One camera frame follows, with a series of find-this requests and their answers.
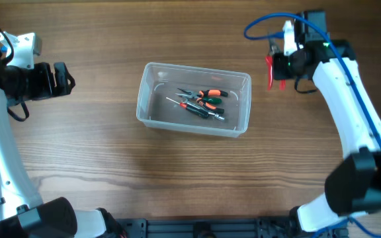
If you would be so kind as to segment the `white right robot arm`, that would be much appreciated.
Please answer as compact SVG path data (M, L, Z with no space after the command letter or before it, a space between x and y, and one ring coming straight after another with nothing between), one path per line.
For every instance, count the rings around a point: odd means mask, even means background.
M381 120L359 75L346 40L332 40L323 11L285 13L267 58L269 79L308 79L324 97L337 127L343 161L326 178L323 194L296 209L298 233L319 235L381 210Z

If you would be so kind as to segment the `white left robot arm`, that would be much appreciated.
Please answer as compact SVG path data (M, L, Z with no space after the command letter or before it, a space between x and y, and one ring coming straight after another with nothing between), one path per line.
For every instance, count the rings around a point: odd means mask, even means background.
M73 209L69 201L44 202L22 163L10 126L12 107L70 94L75 80L65 63L35 63L41 40L0 29L0 237L127 237L105 209Z

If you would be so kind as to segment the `silver socket wrench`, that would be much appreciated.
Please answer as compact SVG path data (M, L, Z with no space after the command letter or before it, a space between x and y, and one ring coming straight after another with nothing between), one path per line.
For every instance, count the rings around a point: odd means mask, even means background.
M216 118L217 120L221 120L221 121L225 120L225 118L223 116L221 116L219 113L213 112L212 110L208 110L206 108L203 108L203 109L205 109L209 113L209 116L212 116L212 117Z

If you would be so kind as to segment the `clear plastic container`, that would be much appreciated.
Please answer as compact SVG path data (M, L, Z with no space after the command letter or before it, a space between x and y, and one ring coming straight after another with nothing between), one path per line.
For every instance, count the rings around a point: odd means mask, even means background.
M251 77L247 73L148 63L136 117L147 127L236 138L247 131Z

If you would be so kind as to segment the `black red screwdriver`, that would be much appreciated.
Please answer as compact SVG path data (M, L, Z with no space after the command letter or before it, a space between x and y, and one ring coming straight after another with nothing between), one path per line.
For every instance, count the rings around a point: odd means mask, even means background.
M209 118L209 113L205 109L203 109L199 106L196 106L187 100L178 102L178 101L175 101L173 99L170 99L169 97L167 97L167 100L170 100L171 102L178 104L181 108L184 108L185 110L187 110L187 111L191 112L192 114L195 114L195 115L197 115L203 119Z

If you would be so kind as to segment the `red handled snips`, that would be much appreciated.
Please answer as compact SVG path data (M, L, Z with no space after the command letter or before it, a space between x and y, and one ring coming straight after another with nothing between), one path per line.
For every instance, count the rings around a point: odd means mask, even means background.
M279 48L278 44L275 42L275 39L276 38L282 39L283 37L284 37L284 32L276 32L272 36L268 37L269 52L268 52L267 56L265 57L265 62L267 65L268 77L269 77L268 86L267 86L268 91L270 91L273 87L273 80L274 80L274 77L273 77L273 56L276 53L280 53L280 48Z

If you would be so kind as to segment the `orange black needle-nose pliers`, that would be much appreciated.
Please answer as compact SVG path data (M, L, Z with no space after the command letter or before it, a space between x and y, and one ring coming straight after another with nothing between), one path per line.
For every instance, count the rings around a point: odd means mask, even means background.
M215 112L217 114L223 114L224 109L219 108L218 105L222 103L220 97L228 97L228 93L219 89L208 89L204 91L190 91L186 89L180 89L182 93L177 95L184 99L195 100L204 109Z

